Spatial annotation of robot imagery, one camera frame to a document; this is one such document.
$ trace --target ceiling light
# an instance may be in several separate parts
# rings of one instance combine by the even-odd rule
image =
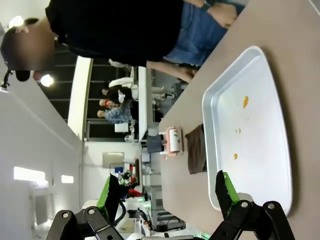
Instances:
[[[40,83],[45,87],[50,87],[51,84],[54,83],[54,79],[49,74],[47,74],[40,79]]]
[[[61,182],[63,184],[73,184],[74,183],[74,177],[73,176],[62,175],[61,176]]]
[[[13,27],[18,27],[24,24],[24,19],[22,16],[15,16],[9,22],[9,29]]]
[[[36,171],[18,166],[15,166],[13,169],[13,178],[15,180],[32,181],[39,184],[46,182],[46,174],[43,171]]]

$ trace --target black t-shirt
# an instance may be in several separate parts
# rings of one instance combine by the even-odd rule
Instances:
[[[121,86],[121,85],[115,85],[115,86],[109,87],[105,98],[109,99],[110,101],[114,102],[115,104],[121,104],[119,102],[118,90],[120,90],[125,95],[124,102],[123,102],[124,104],[128,103],[130,100],[133,99],[131,89],[129,87],[125,87],[125,86]]]
[[[182,8],[182,0],[51,0],[45,12],[59,40],[79,55],[145,67],[174,48]]]

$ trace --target brown napkin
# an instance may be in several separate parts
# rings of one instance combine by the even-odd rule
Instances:
[[[185,135],[188,151],[188,169],[190,174],[207,171],[206,142],[204,125],[197,126]]]

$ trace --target wristwatch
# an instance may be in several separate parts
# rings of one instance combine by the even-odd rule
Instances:
[[[215,4],[216,0],[204,0],[203,6],[201,7],[201,10],[208,11],[208,9]]]

